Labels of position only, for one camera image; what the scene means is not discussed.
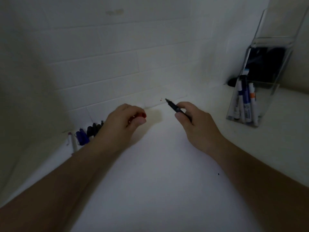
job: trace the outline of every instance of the pen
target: pen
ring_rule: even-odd
[[[190,122],[192,122],[192,118],[185,114],[178,106],[176,106],[172,101],[169,101],[168,99],[165,99],[168,102],[168,105],[175,111],[175,112],[181,112],[183,113],[186,117],[189,118]]]

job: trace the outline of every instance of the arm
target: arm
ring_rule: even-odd
[[[308,231],[309,188],[249,155],[219,132],[211,115],[189,102],[178,104],[192,117],[175,117],[188,140],[223,169],[267,231]]]
[[[139,107],[119,106],[94,140],[0,208],[0,231],[60,230],[97,169],[126,147],[136,128],[146,122],[144,117]]]

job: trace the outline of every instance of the forearm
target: forearm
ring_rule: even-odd
[[[309,189],[225,140],[211,156],[269,231],[307,231]]]
[[[0,208],[0,231],[56,231],[106,159],[90,144]]]

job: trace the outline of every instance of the person's left hand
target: person's left hand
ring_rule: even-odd
[[[110,113],[98,134],[90,142],[100,153],[115,153],[129,144],[137,127],[146,123],[144,109],[128,104],[120,105]]]

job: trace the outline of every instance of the pen grip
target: pen grip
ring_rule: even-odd
[[[177,108],[177,109],[175,110],[175,112],[181,112],[181,113],[183,113],[186,117],[188,117],[188,119],[189,119],[190,122],[192,123],[192,118],[191,118],[190,116],[188,116],[186,113],[184,113],[180,108]]]

